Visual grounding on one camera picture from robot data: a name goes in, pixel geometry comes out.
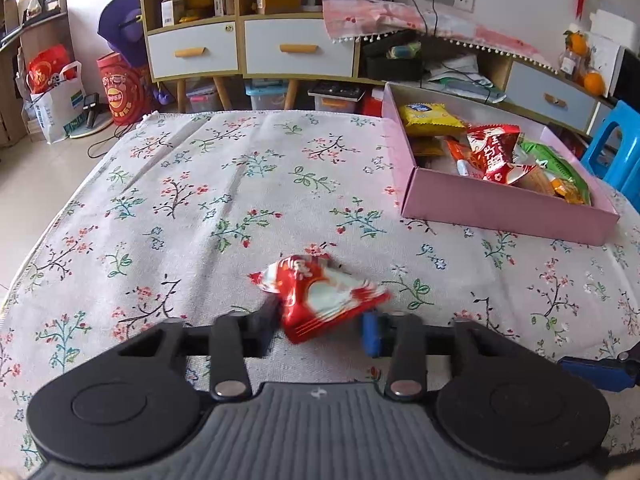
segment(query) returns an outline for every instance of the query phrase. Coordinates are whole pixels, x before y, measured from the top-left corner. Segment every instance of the tablecloth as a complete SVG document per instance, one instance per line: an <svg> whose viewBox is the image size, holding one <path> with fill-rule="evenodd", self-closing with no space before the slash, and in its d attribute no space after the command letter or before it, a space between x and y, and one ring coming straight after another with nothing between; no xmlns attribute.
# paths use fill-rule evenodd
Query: tablecloth
<svg viewBox="0 0 640 480"><path fill-rule="evenodd" d="M589 247L403 219L379 119L322 112L153 114L101 160L26 260L0 325L0 466L40 464L25 423L43 384L166 318L192 325L260 305L247 275L288 254L330 254L384 283L383 310L474 319L556 360L603 358L640 335L640 218ZM248 360L261 381L384 381L347 323ZM446 367L430 360L430 387ZM187 380L205 388L208 363ZM638 394L607 394L606 444L634 449Z"/></svg>

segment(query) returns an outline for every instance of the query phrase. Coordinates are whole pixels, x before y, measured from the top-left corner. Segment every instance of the white shopping bag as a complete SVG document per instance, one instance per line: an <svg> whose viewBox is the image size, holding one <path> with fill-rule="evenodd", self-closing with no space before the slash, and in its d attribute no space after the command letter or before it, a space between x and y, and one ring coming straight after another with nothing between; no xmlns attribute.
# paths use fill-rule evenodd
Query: white shopping bag
<svg viewBox="0 0 640 480"><path fill-rule="evenodd" d="M76 77L64 79L64 73L71 68L77 69ZM74 61L60 71L60 82L43 94L31 94L36 117L47 142L52 144L66 139L75 129L86 121L84 106L84 88L80 79L82 65Z"/></svg>

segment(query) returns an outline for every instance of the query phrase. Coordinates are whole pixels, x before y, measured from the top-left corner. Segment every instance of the blue plastic stool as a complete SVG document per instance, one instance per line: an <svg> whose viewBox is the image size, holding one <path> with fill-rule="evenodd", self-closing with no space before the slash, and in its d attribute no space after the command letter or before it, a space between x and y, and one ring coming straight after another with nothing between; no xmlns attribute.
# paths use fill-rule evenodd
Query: blue plastic stool
<svg viewBox="0 0 640 480"><path fill-rule="evenodd" d="M597 162L615 127L622 130L622 141L611 166ZM623 101L616 107L593 136L593 140L580 160L589 173L601 178L620 191L633 204L640 202L640 114Z"/></svg>

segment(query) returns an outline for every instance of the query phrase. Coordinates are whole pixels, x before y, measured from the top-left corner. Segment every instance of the red bucket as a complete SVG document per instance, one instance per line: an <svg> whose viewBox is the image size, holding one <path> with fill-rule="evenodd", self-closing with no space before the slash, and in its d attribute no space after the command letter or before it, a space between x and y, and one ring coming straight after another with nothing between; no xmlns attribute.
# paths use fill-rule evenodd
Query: red bucket
<svg viewBox="0 0 640 480"><path fill-rule="evenodd" d="M133 124L142 115L151 113L153 97L148 65L133 68L117 52L101 57L97 63L115 124Z"/></svg>

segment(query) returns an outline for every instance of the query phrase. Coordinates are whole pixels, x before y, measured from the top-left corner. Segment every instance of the orange fruit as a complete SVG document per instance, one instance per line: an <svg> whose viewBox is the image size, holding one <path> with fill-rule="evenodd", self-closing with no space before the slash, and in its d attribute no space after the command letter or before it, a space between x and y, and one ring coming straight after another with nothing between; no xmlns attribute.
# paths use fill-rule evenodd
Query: orange fruit
<svg viewBox="0 0 640 480"><path fill-rule="evenodd" d="M598 96L604 93L604 79L597 72L589 72L584 76L582 86L591 95Z"/></svg>
<svg viewBox="0 0 640 480"><path fill-rule="evenodd" d="M580 32L565 32L565 44L566 47L571 51L575 52L578 56L586 56L589 51L589 45L587 45L587 40L584 39L584 36L580 34Z"/></svg>

